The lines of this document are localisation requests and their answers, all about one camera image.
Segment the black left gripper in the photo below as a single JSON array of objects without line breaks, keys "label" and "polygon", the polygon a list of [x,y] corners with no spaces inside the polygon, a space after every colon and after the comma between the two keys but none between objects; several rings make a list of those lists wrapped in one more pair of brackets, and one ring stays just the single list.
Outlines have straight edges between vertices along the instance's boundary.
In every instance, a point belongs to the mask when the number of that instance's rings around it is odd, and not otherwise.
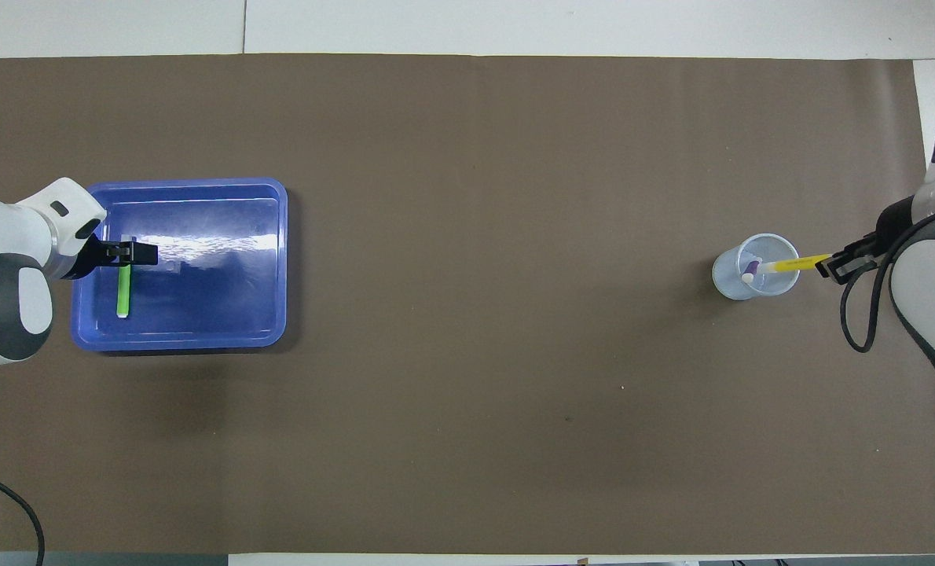
[{"label": "black left gripper", "polygon": [[[138,266],[156,266],[159,264],[159,249],[154,244],[130,241],[127,244],[127,264]],[[81,278],[95,269],[109,264],[120,265],[123,261],[123,245],[102,241],[97,235],[90,235],[81,248]]]}]

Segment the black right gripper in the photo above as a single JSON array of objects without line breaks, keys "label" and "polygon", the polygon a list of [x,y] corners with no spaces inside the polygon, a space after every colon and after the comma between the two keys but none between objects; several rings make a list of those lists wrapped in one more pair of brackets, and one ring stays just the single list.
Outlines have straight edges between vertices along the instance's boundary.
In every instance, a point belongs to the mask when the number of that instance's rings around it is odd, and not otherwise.
[{"label": "black right gripper", "polygon": [[858,244],[849,244],[837,253],[816,262],[816,271],[829,274],[838,285],[845,285],[863,273],[877,269],[876,258],[888,252],[895,241],[913,226],[912,204],[914,197],[889,205],[881,212],[872,233],[863,237]]}]

